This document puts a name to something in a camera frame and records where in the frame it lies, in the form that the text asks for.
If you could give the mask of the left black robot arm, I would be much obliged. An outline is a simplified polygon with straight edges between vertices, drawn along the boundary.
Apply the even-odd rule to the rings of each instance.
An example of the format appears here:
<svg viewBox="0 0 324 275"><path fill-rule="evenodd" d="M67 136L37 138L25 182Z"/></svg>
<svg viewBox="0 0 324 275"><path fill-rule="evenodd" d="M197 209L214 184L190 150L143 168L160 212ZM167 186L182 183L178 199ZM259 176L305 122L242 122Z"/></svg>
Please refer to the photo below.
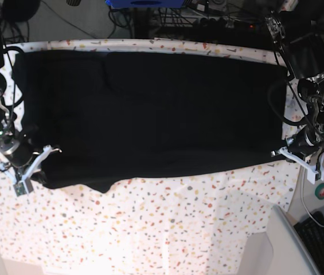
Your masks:
<svg viewBox="0 0 324 275"><path fill-rule="evenodd" d="M324 149L324 41L316 22L293 11L271 9L264 20L272 38L274 57L281 57L288 70L283 81L270 87L269 92L283 85L291 88L291 81L297 80L293 97L298 104L306 104L300 108L300 121L281 117L288 125L302 127L287 139L286 148L290 154L305 159Z"/></svg>

